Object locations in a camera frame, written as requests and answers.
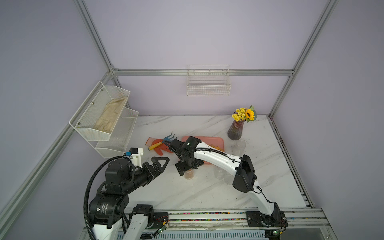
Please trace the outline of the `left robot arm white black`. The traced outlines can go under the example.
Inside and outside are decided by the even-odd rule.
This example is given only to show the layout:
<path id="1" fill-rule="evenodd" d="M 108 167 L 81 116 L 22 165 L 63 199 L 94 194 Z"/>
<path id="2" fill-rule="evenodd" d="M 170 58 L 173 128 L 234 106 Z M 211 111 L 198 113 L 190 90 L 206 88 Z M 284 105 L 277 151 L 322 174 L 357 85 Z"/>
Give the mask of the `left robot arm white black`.
<path id="1" fill-rule="evenodd" d="M 169 158 L 153 157 L 152 163 L 136 166 L 133 155 L 113 157 L 102 163 L 91 176 L 86 188 L 83 212 L 85 225 L 92 240 L 114 240 L 123 229 L 126 240 L 153 239 L 168 227 L 168 214 L 154 213 L 152 205 L 138 204 L 125 214 L 129 194 L 144 187 L 164 172 Z M 96 196 L 89 195 L 95 177 L 103 167 L 105 181 L 97 189 Z"/>

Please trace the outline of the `clear jar with cookies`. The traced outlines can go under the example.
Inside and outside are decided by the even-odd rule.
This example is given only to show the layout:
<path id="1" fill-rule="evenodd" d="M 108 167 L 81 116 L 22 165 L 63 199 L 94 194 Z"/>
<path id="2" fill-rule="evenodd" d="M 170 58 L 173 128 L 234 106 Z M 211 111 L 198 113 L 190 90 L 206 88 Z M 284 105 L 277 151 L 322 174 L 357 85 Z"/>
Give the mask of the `clear jar with cookies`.
<path id="1" fill-rule="evenodd" d="M 231 146 L 231 154 L 234 156 L 243 156 L 246 146 L 247 143 L 244 140 L 235 141 Z"/>

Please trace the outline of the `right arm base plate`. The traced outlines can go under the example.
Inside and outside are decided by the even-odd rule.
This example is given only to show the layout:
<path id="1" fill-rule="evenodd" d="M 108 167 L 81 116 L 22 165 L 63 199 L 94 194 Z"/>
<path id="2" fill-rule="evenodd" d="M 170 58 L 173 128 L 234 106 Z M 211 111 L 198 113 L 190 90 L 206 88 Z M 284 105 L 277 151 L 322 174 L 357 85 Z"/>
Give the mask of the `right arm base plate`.
<path id="1" fill-rule="evenodd" d="M 274 212 L 272 215 L 261 214 L 259 211 L 246 212 L 249 227 L 284 228 L 288 221 L 283 211 Z"/>

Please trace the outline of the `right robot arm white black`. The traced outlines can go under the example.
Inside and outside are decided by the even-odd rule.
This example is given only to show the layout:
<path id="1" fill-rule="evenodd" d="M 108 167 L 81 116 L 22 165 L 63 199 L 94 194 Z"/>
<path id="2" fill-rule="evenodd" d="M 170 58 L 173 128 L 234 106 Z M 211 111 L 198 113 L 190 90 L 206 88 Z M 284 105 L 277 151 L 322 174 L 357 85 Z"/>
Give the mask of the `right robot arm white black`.
<path id="1" fill-rule="evenodd" d="M 261 216 L 261 225 L 265 227 L 285 225 L 283 212 L 276 202 L 267 198 L 258 182 L 249 156 L 227 154 L 195 137 L 188 137 L 185 142 L 173 140 L 163 143 L 178 157 L 176 168 L 180 176 L 189 170 L 199 168 L 204 162 L 215 165 L 233 176 L 232 186 L 237 191 L 248 194 L 256 203 Z"/>

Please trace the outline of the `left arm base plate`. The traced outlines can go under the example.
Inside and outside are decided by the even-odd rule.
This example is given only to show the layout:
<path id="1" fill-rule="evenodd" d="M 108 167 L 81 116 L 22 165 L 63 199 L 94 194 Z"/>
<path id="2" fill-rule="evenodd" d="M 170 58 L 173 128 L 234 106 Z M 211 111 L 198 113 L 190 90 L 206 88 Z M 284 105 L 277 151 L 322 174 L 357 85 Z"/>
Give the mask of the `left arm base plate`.
<path id="1" fill-rule="evenodd" d="M 168 222 L 169 213 L 155 212 L 153 214 L 150 214 L 148 219 L 149 219 L 149 222 L 146 229 L 159 229 L 161 226 L 163 226 L 163 223 Z"/>

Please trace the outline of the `clear jar front cookies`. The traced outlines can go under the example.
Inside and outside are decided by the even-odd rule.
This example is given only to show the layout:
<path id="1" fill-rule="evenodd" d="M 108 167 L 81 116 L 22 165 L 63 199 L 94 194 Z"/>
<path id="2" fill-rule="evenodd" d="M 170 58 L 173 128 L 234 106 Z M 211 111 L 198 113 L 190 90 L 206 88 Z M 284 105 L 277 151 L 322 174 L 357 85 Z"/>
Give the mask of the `clear jar front cookies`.
<path id="1" fill-rule="evenodd" d="M 214 168 L 214 176 L 218 180 L 224 180 L 227 185 L 232 185 L 235 178 L 235 176 L 229 174 L 227 171 L 217 166 Z"/>

